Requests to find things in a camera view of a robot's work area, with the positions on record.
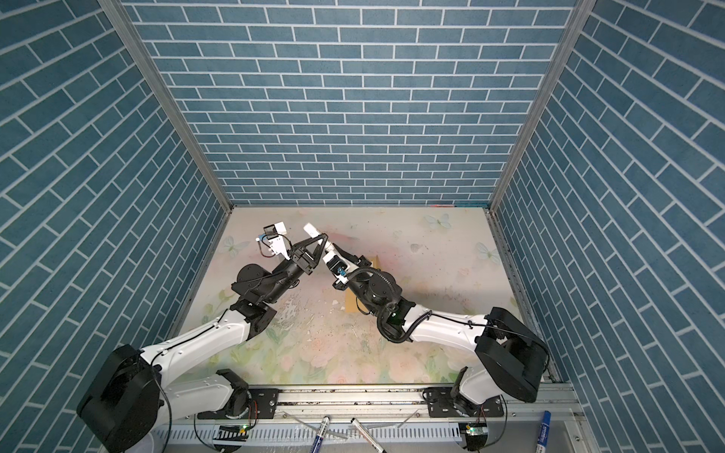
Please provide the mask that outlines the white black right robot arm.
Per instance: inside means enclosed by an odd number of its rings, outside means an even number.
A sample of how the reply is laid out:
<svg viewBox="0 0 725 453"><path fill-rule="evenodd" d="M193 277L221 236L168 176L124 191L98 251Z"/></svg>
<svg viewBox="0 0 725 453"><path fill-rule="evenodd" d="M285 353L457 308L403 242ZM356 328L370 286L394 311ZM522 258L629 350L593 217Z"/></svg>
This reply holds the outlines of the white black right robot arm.
<svg viewBox="0 0 725 453"><path fill-rule="evenodd" d="M393 344L435 343L475 354L449 392L458 413L475 416L491 398L509 396L525 403L537 400L549 365L549 349L513 313L494 307L487 315L434 311L402 296L395 278L371 266L328 264L333 287L351 290L366 312L376 318L378 332Z"/></svg>

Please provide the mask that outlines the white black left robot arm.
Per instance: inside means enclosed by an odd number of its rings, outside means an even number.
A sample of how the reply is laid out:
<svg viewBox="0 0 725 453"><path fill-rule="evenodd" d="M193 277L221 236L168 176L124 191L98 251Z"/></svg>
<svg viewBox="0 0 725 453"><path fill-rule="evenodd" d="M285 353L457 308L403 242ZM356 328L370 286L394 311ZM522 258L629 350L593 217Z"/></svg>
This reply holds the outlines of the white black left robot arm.
<svg viewBox="0 0 725 453"><path fill-rule="evenodd" d="M320 234L296 243L286 260L268 271L244 266L232 283L237 301L199 328L137 349L115 349L77 404L77 416L109 452L125 452L153 428L200 413L255 418L248 383L229 369L181 386L176 380L215 354L261 334L274 319L273 304L310 275L328 243Z"/></svg>

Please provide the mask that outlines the brown kraft envelope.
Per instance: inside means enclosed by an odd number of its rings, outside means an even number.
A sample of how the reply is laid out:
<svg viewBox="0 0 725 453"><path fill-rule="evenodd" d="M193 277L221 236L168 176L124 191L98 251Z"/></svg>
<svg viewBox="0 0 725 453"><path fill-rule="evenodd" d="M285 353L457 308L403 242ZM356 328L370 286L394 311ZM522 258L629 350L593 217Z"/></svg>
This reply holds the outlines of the brown kraft envelope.
<svg viewBox="0 0 725 453"><path fill-rule="evenodd" d="M360 261L360 266L379 268L379 257L373 256L370 259L362 257ZM355 292L353 292L353 284L349 283L347 285L347 289L345 290L345 312L358 313L358 311L358 298Z"/></svg>

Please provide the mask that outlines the white glue stick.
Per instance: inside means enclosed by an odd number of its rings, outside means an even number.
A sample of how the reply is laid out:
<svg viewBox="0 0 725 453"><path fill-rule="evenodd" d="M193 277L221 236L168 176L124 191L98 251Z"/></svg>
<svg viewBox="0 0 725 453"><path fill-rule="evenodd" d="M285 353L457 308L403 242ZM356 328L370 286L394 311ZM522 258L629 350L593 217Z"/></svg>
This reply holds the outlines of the white glue stick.
<svg viewBox="0 0 725 453"><path fill-rule="evenodd" d="M306 224L303 227L303 230L312 238L317 239L317 243L319 245L322 245L324 243L325 239L322 237L322 233L311 223Z"/></svg>

